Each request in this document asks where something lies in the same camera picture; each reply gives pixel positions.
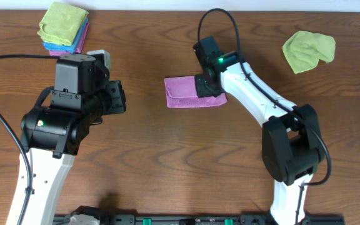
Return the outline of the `purple microfiber cloth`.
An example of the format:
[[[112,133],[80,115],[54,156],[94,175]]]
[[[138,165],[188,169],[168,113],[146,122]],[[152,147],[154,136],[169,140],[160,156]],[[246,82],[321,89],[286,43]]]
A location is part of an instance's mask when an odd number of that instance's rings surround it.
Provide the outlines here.
[[[198,97],[192,76],[169,77],[164,79],[166,104],[168,108],[211,108],[227,103],[225,94],[218,97]]]

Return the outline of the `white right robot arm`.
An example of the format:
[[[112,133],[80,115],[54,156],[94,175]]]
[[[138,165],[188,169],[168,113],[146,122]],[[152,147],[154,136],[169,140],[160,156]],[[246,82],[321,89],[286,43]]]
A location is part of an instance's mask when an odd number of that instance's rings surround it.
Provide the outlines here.
[[[309,186],[329,179],[312,180],[319,163],[331,158],[312,106],[297,106],[262,81],[240,55],[220,50],[195,52],[204,73],[196,79],[199,96],[228,93],[236,98],[262,128],[262,160],[274,179],[270,215],[277,224],[301,224]]]

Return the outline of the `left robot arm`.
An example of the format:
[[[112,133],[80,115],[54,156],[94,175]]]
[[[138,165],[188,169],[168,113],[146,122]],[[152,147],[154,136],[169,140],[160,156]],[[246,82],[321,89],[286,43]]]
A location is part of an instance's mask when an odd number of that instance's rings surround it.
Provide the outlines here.
[[[126,111],[120,81],[112,81],[110,55],[105,50],[63,54],[56,63],[55,85],[24,115],[21,143],[26,159],[7,224],[52,224],[61,189],[74,164],[81,141],[103,116]]]

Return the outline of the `folded blue cloth in stack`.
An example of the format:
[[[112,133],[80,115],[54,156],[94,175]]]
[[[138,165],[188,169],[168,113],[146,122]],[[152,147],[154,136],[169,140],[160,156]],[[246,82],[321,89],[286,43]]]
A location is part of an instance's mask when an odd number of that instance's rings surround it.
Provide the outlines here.
[[[84,44],[86,33],[88,31],[89,22],[85,19],[81,27],[78,29],[74,41],[70,45],[54,44],[52,42],[42,42],[42,45],[48,51],[63,51],[69,53],[80,53]]]

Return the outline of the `folded purple cloth under stack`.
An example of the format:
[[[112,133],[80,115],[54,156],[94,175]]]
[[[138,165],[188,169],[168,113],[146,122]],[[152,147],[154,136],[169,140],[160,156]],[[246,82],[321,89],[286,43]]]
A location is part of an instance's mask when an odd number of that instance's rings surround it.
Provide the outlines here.
[[[51,56],[60,56],[66,53],[81,53],[83,50],[86,34],[88,32],[89,22],[86,20],[76,34],[74,42],[70,46],[51,44],[44,42],[44,47],[49,51]]]

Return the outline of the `folded green cloth on stack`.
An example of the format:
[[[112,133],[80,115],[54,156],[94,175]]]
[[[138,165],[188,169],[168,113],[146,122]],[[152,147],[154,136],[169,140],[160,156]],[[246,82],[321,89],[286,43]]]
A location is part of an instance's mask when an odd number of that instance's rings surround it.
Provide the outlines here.
[[[44,42],[70,46],[88,12],[62,2],[53,2],[39,23],[37,34]]]

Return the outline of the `crumpled green cloth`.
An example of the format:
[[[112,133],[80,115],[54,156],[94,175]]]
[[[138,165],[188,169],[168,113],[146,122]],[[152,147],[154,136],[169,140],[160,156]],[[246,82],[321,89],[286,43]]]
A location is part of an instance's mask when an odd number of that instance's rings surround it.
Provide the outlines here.
[[[294,74],[314,69],[319,61],[334,60],[336,41],[333,37],[309,31],[298,31],[282,46],[286,61]]]

